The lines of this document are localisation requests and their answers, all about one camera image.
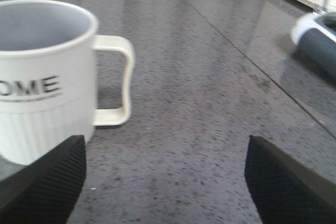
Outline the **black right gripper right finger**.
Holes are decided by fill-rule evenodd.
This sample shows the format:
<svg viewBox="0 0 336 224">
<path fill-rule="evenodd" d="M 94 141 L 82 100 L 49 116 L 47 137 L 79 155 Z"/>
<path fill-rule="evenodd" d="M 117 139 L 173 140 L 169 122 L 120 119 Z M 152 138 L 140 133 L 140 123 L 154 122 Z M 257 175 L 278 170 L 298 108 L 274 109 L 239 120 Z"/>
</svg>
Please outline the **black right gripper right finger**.
<svg viewBox="0 0 336 224">
<path fill-rule="evenodd" d="M 245 181 L 262 223 L 335 223 L 335 183 L 250 135 Z"/>
</svg>

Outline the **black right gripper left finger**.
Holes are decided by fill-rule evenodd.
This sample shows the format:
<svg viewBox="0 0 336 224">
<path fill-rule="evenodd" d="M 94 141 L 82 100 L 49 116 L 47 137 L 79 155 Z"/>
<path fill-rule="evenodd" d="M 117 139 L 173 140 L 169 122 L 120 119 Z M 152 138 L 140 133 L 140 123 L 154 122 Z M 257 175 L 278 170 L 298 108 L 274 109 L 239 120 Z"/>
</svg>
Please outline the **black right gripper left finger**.
<svg viewBox="0 0 336 224">
<path fill-rule="evenodd" d="M 1 181 L 1 223 L 66 223 L 85 179 L 85 138 L 73 135 Z"/>
</svg>

